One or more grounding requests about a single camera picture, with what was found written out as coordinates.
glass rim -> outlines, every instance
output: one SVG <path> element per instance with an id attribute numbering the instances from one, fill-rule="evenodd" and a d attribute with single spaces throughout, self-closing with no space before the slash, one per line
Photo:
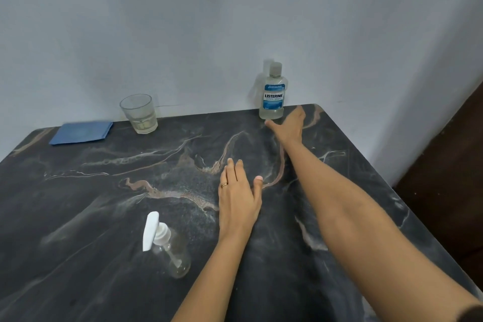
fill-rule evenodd
<path id="1" fill-rule="evenodd" d="M 122 103 L 124 102 L 124 100 L 126 100 L 126 99 L 128 99 L 128 98 L 130 98 L 130 97 L 134 97 L 134 96 L 148 96 L 148 97 L 149 97 L 149 101 L 148 101 L 146 104 L 144 104 L 144 105 L 141 105 L 141 106 L 139 106 L 139 107 L 134 107 L 134 108 L 127 108 L 127 107 L 123 107 L 123 106 L 122 106 Z M 146 93 L 134 93 L 134 94 L 131 94 L 131 95 L 129 95 L 129 96 L 127 96 L 127 97 L 123 98 L 123 99 L 121 100 L 121 102 L 119 102 L 119 107 L 121 107 L 122 109 L 138 109 L 138 108 L 142 108 L 142 107 L 144 107 L 144 106 L 147 106 L 147 105 L 148 105 L 148 104 L 150 104 L 152 101 L 153 101 L 153 97 L 151 97 L 150 95 L 148 95 L 148 94 L 146 94 Z"/>

black marble table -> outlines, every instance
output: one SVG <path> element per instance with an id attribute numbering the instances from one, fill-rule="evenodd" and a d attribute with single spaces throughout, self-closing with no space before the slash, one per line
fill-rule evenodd
<path id="1" fill-rule="evenodd" d="M 362 187 L 427 257 L 476 286 L 317 105 L 303 142 Z M 293 108 L 288 107 L 286 114 Z M 263 205 L 228 321 L 373 321 L 372 308 L 320 236 L 288 158 L 257 110 L 115 123 L 98 142 L 50 146 L 32 132 L 0 164 L 0 321 L 169 321 L 213 251 L 227 158 L 265 179 Z M 146 216 L 185 234 L 190 272 L 171 278 L 142 252 Z"/>

blue cloth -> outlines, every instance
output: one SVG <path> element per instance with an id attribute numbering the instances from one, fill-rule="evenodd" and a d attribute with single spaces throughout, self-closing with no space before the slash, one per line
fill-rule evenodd
<path id="1" fill-rule="evenodd" d="M 107 121 L 63 124 L 49 144 L 83 143 L 85 141 L 104 139 L 111 126 L 112 122 Z"/>

person's right arm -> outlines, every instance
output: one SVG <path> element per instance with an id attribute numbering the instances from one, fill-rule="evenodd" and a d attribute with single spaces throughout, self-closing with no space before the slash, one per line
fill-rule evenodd
<path id="1" fill-rule="evenodd" d="M 286 150 L 332 254 L 384 321 L 453 322 L 480 302 L 423 255 L 359 186 L 302 143 L 305 112 L 267 121 Z"/>

drinking glass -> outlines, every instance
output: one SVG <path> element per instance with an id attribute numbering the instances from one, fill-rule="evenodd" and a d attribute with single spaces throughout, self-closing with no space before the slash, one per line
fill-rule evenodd
<path id="1" fill-rule="evenodd" d="M 138 134 L 148 134 L 157 128 L 153 98 L 148 94 L 132 94 L 119 104 Z"/>

